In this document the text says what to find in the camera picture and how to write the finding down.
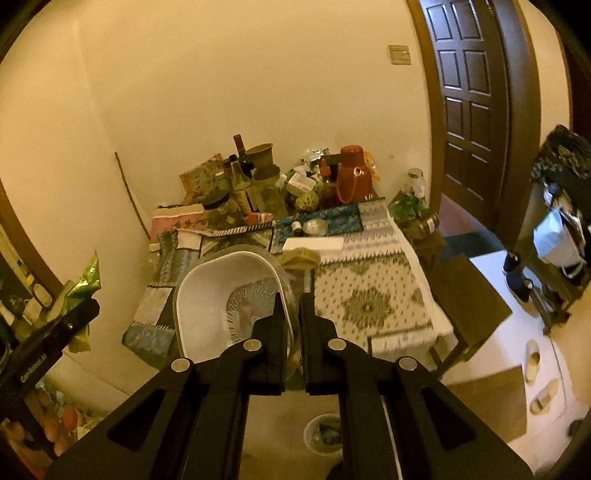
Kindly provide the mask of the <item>white plastic trash bin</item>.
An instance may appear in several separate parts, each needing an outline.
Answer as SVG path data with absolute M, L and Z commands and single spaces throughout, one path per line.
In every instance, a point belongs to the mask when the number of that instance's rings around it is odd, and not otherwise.
M 304 427 L 303 438 L 305 447 L 311 453 L 331 457 L 341 455 L 341 418 L 335 413 L 318 415 Z

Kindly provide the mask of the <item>patchwork patterned tablecloth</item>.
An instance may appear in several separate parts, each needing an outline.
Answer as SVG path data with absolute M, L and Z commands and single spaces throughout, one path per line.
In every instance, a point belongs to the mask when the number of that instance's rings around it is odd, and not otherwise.
M 314 294 L 315 310 L 335 323 L 339 336 L 378 357 L 425 357 L 453 331 L 417 254 L 386 202 L 375 200 L 339 208 L 321 237 L 297 237 L 284 222 L 267 229 L 239 228 L 225 237 L 186 229 L 160 234 L 155 275 L 123 334 L 123 345 L 154 368 L 180 354 L 173 312 L 176 287 L 198 260 L 243 245 L 262 248 L 280 262 L 295 306 L 301 295 Z

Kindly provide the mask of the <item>pink patterned box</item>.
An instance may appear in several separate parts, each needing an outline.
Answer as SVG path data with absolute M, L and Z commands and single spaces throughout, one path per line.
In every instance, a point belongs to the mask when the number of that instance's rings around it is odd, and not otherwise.
M 150 240 L 156 242 L 157 237 L 164 232 L 199 229 L 204 218 L 204 206 L 200 204 L 156 208 L 152 212 Z

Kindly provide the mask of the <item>glass jar black lid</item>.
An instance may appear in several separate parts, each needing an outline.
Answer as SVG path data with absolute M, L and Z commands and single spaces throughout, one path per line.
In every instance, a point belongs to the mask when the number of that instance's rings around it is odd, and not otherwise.
M 208 222 L 224 221 L 228 217 L 228 191 L 214 190 L 200 201 Z

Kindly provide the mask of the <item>clear glass jar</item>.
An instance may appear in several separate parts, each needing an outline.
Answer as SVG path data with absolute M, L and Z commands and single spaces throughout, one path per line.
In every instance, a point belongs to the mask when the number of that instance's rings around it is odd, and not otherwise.
M 408 196 L 419 199 L 420 201 L 425 201 L 426 189 L 427 185 L 423 171 L 419 168 L 408 169 L 405 193 Z

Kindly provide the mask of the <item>white plastic bag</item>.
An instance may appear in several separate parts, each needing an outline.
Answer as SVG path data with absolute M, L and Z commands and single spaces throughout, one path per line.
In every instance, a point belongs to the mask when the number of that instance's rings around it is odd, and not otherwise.
M 572 267 L 583 262 L 579 245 L 568 225 L 563 209 L 556 207 L 534 229 L 534 247 L 543 262 L 556 267 Z

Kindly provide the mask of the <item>red thermos jug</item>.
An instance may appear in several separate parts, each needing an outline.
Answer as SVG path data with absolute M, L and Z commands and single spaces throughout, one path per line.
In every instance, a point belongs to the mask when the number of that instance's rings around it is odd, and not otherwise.
M 373 179 L 365 162 L 363 148 L 359 145 L 348 145 L 341 149 L 337 193 L 339 202 L 344 205 L 374 198 Z

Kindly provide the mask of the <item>brown ceramic vase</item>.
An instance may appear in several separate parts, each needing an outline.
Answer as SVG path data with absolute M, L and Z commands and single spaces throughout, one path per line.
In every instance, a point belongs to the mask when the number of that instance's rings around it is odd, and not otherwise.
M 280 167 L 273 161 L 273 143 L 263 143 L 249 148 L 246 151 L 246 159 L 254 167 L 253 179 L 266 180 L 280 174 Z

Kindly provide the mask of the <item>dark wine bottle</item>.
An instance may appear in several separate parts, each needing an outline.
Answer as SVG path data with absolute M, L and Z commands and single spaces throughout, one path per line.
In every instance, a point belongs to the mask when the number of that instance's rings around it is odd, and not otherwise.
M 242 136 L 240 134 L 235 134 L 233 136 L 233 141 L 235 141 L 235 148 L 238 151 L 238 160 L 240 166 L 242 167 L 242 171 L 245 173 L 247 177 L 252 176 L 252 162 L 249 161 L 246 155 L 245 143 L 243 143 Z

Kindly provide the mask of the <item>clothes rack with garments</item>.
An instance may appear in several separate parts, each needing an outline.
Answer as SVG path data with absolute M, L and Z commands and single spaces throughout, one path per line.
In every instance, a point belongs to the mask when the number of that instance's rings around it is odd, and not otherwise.
M 506 254 L 503 273 L 515 298 L 537 310 L 548 335 L 554 326 L 568 321 L 571 305 L 590 285 L 590 142 L 557 125 L 534 160 L 531 180 L 541 188 L 544 215 L 532 233 Z M 534 247 L 534 229 L 556 207 L 563 209 L 583 256 L 583 262 L 572 267 L 543 262 Z

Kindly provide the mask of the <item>dark wooden door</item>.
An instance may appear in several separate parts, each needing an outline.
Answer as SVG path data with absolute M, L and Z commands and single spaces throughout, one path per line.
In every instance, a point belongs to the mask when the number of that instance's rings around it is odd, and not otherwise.
M 487 228 L 506 163 L 509 97 L 504 47 L 488 1 L 423 1 L 446 126 L 444 193 Z

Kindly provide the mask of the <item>thin stick against wall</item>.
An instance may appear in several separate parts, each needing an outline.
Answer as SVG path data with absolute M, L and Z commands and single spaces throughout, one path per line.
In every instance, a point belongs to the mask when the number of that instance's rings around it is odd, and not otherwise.
M 139 224 L 139 226 L 140 226 L 140 228 L 141 228 L 141 230 L 143 232 L 143 235 L 145 236 L 145 238 L 147 240 L 149 240 L 150 239 L 150 233 L 149 233 L 149 231 L 147 229 L 147 226 L 146 226 L 146 224 L 145 224 L 145 222 L 144 222 L 144 220 L 142 218 L 142 215 L 141 215 L 141 213 L 139 211 L 139 208 L 137 206 L 137 203 L 135 201 L 134 195 L 133 195 L 133 193 L 131 191 L 130 185 L 129 185 L 128 181 L 127 181 L 127 177 L 125 175 L 124 168 L 123 168 L 121 159 L 120 159 L 120 157 L 118 155 L 118 152 L 116 152 L 116 151 L 113 152 L 113 157 L 114 157 L 114 160 L 116 162 L 116 165 L 117 165 L 117 168 L 118 168 L 118 172 L 119 172 L 119 175 L 120 175 L 120 179 L 122 181 L 123 188 L 125 190 L 127 199 L 129 201 L 130 206 L 132 208 L 132 211 L 134 213 L 135 219 L 138 221 L 138 224 Z

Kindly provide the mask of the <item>wall light switch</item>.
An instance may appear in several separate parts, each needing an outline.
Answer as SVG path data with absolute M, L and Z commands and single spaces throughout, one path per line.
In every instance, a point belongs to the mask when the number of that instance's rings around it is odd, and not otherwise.
M 411 52 L 408 45 L 389 45 L 388 52 L 393 65 L 409 66 L 412 64 Z

